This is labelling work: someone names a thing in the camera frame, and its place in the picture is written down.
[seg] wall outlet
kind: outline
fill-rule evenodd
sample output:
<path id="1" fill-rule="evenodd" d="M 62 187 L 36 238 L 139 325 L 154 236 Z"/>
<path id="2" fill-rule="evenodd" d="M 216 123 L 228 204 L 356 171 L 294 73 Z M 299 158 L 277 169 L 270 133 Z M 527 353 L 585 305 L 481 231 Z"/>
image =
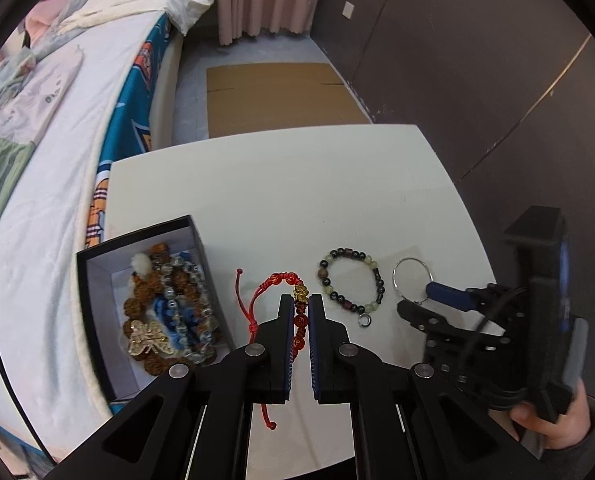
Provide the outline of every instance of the wall outlet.
<path id="1" fill-rule="evenodd" d="M 355 5 L 344 2 L 344 8 L 342 9 L 341 15 L 343 15 L 347 20 L 350 20 L 351 16 L 353 15 L 353 9 L 355 9 Z"/>

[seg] open box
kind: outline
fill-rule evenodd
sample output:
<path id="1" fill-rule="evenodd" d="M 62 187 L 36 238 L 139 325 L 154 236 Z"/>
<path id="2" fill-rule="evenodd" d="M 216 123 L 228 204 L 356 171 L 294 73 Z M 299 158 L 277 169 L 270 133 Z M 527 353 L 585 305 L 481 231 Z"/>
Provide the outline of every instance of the open box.
<path id="1" fill-rule="evenodd" d="M 122 335 L 122 325 L 127 319 L 124 301 L 131 293 L 131 258 L 161 242 L 167 243 L 171 254 L 188 251 L 204 274 L 206 293 L 221 333 L 220 341 L 215 344 L 217 356 L 213 362 L 219 362 L 234 348 L 202 241 L 190 216 L 140 229 L 80 251 L 78 280 L 84 330 L 95 373 L 108 402 L 131 399 L 155 378 L 144 370 L 142 363 L 129 356 L 129 340 Z"/>

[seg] human hand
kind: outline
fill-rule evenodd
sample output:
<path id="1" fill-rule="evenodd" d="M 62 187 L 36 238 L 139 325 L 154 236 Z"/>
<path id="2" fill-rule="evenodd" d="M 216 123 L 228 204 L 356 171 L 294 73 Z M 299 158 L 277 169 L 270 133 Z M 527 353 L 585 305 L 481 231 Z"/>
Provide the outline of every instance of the human hand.
<path id="1" fill-rule="evenodd" d="M 560 415 L 556 424 L 537 416 L 535 406 L 523 402 L 511 410 L 511 419 L 527 430 L 543 434 L 546 449 L 564 449 L 579 444 L 591 429 L 591 413 L 584 382 L 578 380 L 575 398 L 566 415 Z"/>

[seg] brown cardboard on floor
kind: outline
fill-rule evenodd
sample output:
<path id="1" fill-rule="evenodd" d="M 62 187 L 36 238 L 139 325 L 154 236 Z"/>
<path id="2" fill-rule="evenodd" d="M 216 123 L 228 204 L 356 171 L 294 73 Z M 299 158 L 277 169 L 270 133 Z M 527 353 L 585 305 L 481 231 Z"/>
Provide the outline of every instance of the brown cardboard on floor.
<path id="1" fill-rule="evenodd" d="M 327 63 L 252 63 L 207 69 L 209 137 L 325 124 L 366 124 Z"/>

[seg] dark gray wall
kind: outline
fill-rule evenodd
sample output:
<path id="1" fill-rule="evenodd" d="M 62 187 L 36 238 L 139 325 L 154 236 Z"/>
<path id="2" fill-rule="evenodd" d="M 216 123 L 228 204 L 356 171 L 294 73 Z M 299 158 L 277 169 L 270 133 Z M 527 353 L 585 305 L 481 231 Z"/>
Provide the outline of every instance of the dark gray wall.
<path id="1" fill-rule="evenodd" d="M 356 5 L 351 20 L 345 1 Z M 320 0 L 312 37 L 376 123 L 420 126 L 500 283 L 514 284 L 503 230 L 529 205 L 564 209 L 595 396 L 594 40 L 565 72 L 585 27 L 561 0 Z M 578 478 L 594 462 L 595 433 Z"/>

